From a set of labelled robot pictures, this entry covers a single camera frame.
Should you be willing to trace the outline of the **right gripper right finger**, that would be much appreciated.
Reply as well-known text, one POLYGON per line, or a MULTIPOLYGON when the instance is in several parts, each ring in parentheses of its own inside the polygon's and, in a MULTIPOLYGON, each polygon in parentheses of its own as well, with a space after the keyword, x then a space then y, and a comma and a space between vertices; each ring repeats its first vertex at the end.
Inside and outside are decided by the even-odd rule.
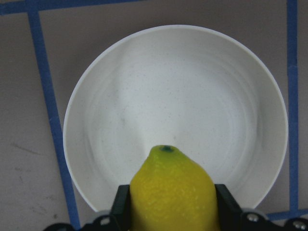
POLYGON ((308 220, 291 218, 277 225, 263 213, 250 208, 241 208, 224 184, 216 184, 218 220, 222 231, 306 231, 308 220))

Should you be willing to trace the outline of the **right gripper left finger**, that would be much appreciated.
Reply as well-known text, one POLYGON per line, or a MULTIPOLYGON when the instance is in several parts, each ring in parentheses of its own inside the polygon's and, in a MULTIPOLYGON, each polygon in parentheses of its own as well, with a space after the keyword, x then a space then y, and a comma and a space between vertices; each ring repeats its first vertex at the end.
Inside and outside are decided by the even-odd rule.
POLYGON ((80 231, 128 231, 131 228, 130 186, 120 185, 108 213, 100 214, 80 231))

